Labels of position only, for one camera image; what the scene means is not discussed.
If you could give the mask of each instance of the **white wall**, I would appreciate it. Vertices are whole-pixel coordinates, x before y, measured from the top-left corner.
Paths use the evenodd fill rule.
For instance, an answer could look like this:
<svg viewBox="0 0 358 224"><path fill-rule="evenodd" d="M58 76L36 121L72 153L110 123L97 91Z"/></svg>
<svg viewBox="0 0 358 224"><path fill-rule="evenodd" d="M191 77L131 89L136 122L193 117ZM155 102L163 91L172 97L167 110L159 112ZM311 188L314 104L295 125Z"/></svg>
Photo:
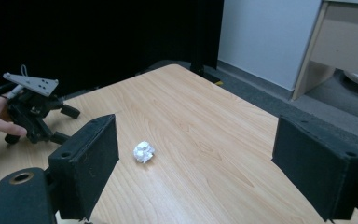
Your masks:
<svg viewBox="0 0 358 224"><path fill-rule="evenodd" d="M321 0L225 0L218 60L289 91Z"/></svg>

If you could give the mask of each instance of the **white paper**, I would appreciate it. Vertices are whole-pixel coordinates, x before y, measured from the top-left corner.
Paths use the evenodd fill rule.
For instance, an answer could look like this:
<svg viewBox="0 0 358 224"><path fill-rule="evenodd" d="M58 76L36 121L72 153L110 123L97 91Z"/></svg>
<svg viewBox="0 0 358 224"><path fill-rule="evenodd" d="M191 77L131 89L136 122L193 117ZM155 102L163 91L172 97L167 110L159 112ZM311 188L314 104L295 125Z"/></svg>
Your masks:
<svg viewBox="0 0 358 224"><path fill-rule="evenodd" d="M155 149L150 146L148 142L141 142L138 144L135 149L133 150L133 156L138 162L145 163L149 161L153 154L155 153Z"/></svg>

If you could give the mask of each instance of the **silver metal bracket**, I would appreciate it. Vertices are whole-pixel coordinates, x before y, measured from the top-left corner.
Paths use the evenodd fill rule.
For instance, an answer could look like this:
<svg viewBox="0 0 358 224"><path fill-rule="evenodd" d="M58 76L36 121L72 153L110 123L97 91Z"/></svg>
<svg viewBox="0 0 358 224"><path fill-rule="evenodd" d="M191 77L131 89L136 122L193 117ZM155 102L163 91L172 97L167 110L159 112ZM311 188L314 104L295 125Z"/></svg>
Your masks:
<svg viewBox="0 0 358 224"><path fill-rule="evenodd" d="M4 78L22 87L49 97L59 84L57 79L47 79L40 77L27 77L4 73Z"/></svg>

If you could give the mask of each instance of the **wooden table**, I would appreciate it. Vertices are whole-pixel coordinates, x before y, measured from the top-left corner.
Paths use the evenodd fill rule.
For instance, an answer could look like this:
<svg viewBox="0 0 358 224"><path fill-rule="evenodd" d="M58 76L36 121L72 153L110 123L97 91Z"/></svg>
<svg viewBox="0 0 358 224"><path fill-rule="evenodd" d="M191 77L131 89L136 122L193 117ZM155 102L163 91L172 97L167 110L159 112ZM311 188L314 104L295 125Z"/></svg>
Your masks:
<svg viewBox="0 0 358 224"><path fill-rule="evenodd" d="M70 119L52 111L52 131L73 134L87 121L117 115L120 160L91 221L98 223L324 223L271 162L278 119L241 98L169 65L66 102ZM13 146L0 133L0 179L48 167L59 145ZM148 141L143 164L132 151Z"/></svg>

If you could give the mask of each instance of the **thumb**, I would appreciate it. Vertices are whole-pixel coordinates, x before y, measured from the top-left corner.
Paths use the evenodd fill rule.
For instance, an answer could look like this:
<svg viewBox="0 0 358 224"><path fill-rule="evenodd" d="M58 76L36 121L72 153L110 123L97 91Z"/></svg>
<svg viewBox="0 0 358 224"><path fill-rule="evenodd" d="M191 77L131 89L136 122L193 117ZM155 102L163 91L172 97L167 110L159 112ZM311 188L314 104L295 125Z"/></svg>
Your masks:
<svg viewBox="0 0 358 224"><path fill-rule="evenodd" d="M20 125L5 122L0 119L0 132L8 133L16 136L25 136L27 134L27 130Z"/></svg>

